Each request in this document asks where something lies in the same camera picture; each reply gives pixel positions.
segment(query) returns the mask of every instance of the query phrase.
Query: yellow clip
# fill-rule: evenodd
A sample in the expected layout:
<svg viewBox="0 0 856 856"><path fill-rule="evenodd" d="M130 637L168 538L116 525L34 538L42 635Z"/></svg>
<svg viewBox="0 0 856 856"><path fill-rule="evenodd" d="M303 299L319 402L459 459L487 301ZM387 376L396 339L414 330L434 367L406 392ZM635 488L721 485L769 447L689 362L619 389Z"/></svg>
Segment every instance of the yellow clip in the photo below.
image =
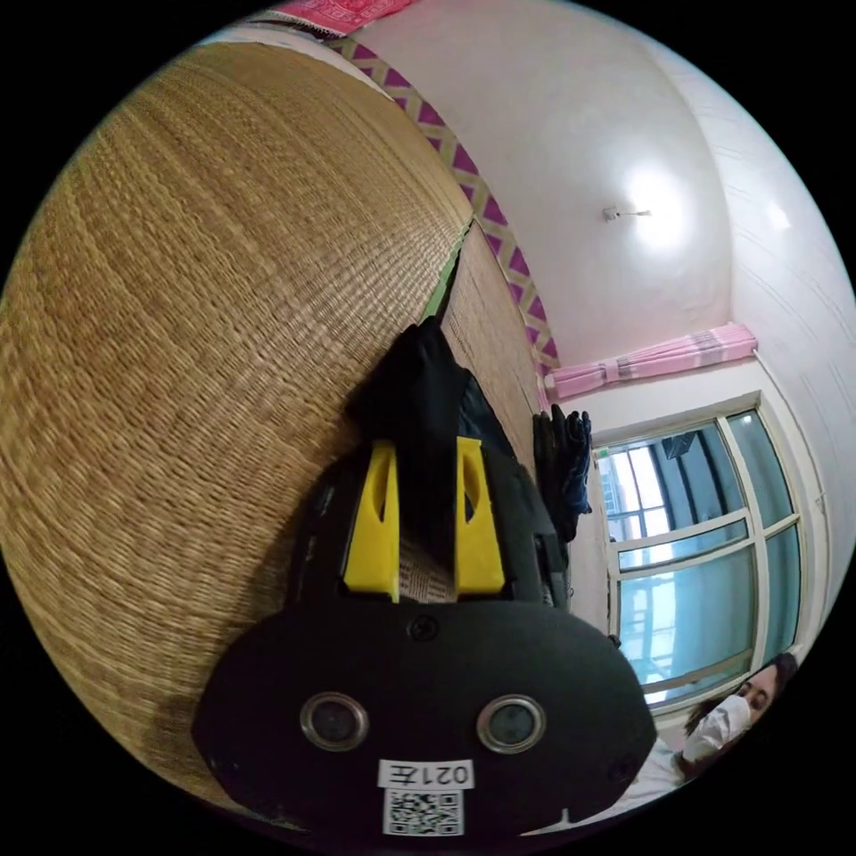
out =
<svg viewBox="0 0 856 856"><path fill-rule="evenodd" d="M466 500L473 515L466 519ZM455 590L462 595L498 595L505 585L482 443L457 438Z"/></svg>
<svg viewBox="0 0 856 856"><path fill-rule="evenodd" d="M345 585L399 602L399 478L395 447L375 443L350 541Z"/></svg>

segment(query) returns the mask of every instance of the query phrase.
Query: black device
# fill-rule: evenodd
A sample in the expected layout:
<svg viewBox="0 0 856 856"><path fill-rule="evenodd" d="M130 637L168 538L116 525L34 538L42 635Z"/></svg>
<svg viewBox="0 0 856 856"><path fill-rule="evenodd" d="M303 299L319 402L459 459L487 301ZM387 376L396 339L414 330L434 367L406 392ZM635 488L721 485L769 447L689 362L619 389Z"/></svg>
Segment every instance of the black device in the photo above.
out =
<svg viewBox="0 0 856 856"><path fill-rule="evenodd" d="M391 850L499 846L612 805L655 740L625 657L568 614L525 469L457 441L456 603L402 602L395 449L307 498L284 608L213 671L193 739L270 824ZM554 606L545 606L544 592Z"/></svg>

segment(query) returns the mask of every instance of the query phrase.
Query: white shirt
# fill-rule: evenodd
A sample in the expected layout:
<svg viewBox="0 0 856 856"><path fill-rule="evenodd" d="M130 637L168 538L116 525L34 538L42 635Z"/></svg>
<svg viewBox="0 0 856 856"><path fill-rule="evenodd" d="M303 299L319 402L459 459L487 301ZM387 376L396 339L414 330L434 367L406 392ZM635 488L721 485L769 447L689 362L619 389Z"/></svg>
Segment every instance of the white shirt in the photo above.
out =
<svg viewBox="0 0 856 856"><path fill-rule="evenodd" d="M631 811L640 805L645 805L645 803L650 803L652 800L671 793L675 788L684 784L684 775L678 767L678 755L679 753L670 749L658 737L654 743L654 748L645 759L645 763L636 778L633 779L630 787L608 809L576 823L571 823L568 820L568 810L565 809L562 812L562 819L558 823L524 834L542 835L545 832L559 832L563 829L574 829L589 823L597 823L599 820L614 818L625 811Z"/></svg>
<svg viewBox="0 0 856 856"><path fill-rule="evenodd" d="M695 727L684 746L684 757L688 761L701 761L709 757L743 734L749 728L750 721L751 711L746 700L739 695L730 695ZM684 774L678 766L680 755L680 752L670 749L658 737L630 787L608 809L576 823L568 820L568 811L565 809L558 823L523 834L541 835L545 832L583 827L599 820L614 818L625 811L632 811L670 794L684 784Z"/></svg>

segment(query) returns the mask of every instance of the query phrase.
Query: window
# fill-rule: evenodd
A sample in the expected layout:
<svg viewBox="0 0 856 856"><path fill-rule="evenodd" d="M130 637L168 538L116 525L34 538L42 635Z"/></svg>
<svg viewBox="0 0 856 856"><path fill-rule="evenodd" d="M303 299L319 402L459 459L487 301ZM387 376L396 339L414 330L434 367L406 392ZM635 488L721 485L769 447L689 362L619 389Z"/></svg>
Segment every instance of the window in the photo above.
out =
<svg viewBox="0 0 856 856"><path fill-rule="evenodd" d="M793 644L800 518L756 410L597 452L611 631L657 708Z"/></svg>

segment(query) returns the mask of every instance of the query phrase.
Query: white label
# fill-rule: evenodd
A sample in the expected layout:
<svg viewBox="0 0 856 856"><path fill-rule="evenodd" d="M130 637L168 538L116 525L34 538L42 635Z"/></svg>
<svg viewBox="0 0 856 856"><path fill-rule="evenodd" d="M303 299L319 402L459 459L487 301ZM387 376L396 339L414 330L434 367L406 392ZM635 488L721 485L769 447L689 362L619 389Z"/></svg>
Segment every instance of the white label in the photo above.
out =
<svg viewBox="0 0 856 856"><path fill-rule="evenodd" d="M472 761L384 761L377 786L394 791L466 791L475 787Z"/></svg>
<svg viewBox="0 0 856 856"><path fill-rule="evenodd" d="M387 788L383 792L383 833L417 838L463 835L464 792Z"/></svg>

